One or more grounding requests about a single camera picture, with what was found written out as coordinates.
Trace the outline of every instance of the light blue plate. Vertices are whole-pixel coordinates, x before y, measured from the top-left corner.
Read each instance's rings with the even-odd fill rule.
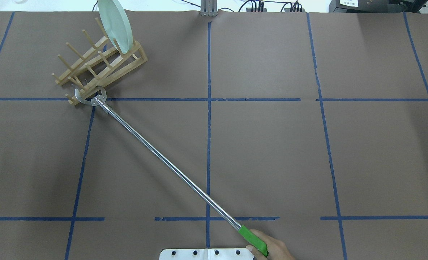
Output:
[[[123,53],[127,53],[133,44],[132,29],[129,18],[118,0],[98,0],[100,19],[113,45],[113,38],[118,42]]]

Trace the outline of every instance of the silver rod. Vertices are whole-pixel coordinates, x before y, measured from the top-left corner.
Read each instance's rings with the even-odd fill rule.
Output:
[[[171,161],[169,161],[161,152],[156,150],[148,141],[143,138],[134,128],[132,128],[125,120],[123,120],[108,104],[101,99],[95,99],[98,104],[112,117],[115,118],[124,128],[126,128],[135,138],[137,138],[143,145],[145,145],[156,157],[163,161],[171,171],[179,176],[190,188],[192,188],[206,203],[208,203],[215,211],[217,211],[227,222],[229,222],[237,231],[241,225],[224,209],[222,209],[216,202],[214,202],[209,195],[207,195],[201,188],[199,188],[192,180],[190,180],[181,170],[179,170]]]

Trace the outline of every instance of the metal claw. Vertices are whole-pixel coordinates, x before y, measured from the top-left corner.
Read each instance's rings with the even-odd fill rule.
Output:
[[[101,87],[101,86],[96,86],[96,88],[100,89],[101,94],[100,95],[96,95],[90,101],[83,99],[81,97],[81,95],[79,94],[79,90],[78,89],[74,90],[74,95],[76,96],[77,100],[79,102],[81,102],[82,104],[91,105],[92,107],[96,107],[96,106],[100,105],[97,102],[97,99],[100,99],[101,102],[105,102],[106,101],[106,91],[105,91],[105,89],[103,87]]]

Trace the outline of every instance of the green grip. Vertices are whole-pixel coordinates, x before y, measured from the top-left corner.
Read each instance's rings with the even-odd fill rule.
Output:
[[[244,239],[246,239],[246,241],[250,242],[255,248],[257,248],[257,250],[259,250],[262,255],[265,257],[269,255],[269,252],[267,251],[267,245],[264,243],[264,241],[254,235],[253,232],[251,232],[247,227],[241,226],[238,232],[244,237]]]

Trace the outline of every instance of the white metal plate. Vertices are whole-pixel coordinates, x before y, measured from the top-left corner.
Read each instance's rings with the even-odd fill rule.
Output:
[[[253,258],[251,252],[245,248],[163,250],[159,255],[159,260],[252,260]]]

